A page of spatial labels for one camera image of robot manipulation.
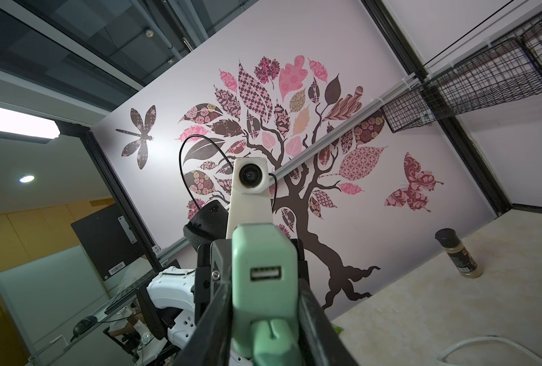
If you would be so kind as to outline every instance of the black jar lid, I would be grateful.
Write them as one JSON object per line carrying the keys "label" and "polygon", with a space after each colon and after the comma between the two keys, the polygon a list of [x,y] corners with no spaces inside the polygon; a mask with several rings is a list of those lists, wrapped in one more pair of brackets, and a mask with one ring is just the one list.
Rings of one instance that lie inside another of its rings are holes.
{"label": "black jar lid", "polygon": [[438,230],[438,232],[436,232],[436,240],[439,241],[444,248],[453,248],[460,244],[460,239],[456,236],[454,229],[449,228]]}

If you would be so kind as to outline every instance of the security camera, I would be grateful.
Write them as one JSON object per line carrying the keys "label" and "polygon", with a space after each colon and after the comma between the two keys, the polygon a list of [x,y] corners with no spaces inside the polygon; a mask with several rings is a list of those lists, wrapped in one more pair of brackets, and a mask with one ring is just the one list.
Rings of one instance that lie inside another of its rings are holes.
{"label": "security camera", "polygon": [[273,223],[267,160],[262,157],[238,157],[232,173],[226,238],[232,238],[238,225],[254,223]]}

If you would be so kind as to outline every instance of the butterfly decal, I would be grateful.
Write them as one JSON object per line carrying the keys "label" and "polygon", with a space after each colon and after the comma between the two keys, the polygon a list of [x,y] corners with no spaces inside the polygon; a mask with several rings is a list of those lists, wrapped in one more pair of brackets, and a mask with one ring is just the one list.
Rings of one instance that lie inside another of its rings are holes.
{"label": "butterfly decal", "polygon": [[131,135],[131,136],[137,136],[139,139],[128,143],[125,148],[123,149],[123,152],[121,156],[131,156],[137,152],[137,165],[139,165],[139,169],[143,169],[143,166],[147,163],[147,157],[148,157],[148,150],[147,150],[147,141],[152,141],[153,136],[149,135],[149,131],[151,130],[151,127],[153,127],[153,124],[155,123],[155,117],[157,116],[157,112],[155,111],[155,106],[151,106],[147,113],[145,113],[145,123],[143,125],[143,119],[141,118],[141,115],[139,112],[137,112],[135,109],[130,109],[130,120],[133,121],[133,124],[135,127],[141,132],[140,134],[137,134],[135,132],[129,132],[122,129],[116,129],[118,132],[122,132],[123,134]]}
{"label": "butterfly decal", "polygon": [[428,198],[421,193],[423,190],[433,191],[436,181],[432,172],[421,170],[421,165],[409,153],[405,154],[403,161],[405,176],[407,177],[408,185],[393,192],[384,202],[385,206],[403,207],[406,203],[413,211],[426,209]]}

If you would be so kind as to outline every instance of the marble countertop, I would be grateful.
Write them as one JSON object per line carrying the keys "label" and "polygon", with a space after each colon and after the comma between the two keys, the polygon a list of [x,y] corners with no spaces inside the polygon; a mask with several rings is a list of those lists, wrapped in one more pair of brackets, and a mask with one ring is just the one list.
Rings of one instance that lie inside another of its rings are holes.
{"label": "marble countertop", "polygon": [[[440,253],[333,321],[360,365],[434,365],[451,344],[491,334],[542,356],[542,214],[511,210],[463,242],[483,268],[479,278],[463,278]],[[498,343],[448,362],[536,364]]]}

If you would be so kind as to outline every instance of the barcode label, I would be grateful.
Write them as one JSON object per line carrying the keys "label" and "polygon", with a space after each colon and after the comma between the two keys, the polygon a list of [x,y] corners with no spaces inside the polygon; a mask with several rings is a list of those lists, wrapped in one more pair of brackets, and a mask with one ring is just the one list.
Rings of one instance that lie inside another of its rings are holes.
{"label": "barcode label", "polygon": [[112,267],[111,269],[108,270],[108,273],[112,275],[114,275],[115,273],[117,273],[118,271],[120,271],[121,269],[123,269],[125,267],[125,263],[124,262],[121,262],[119,263],[118,265]]}

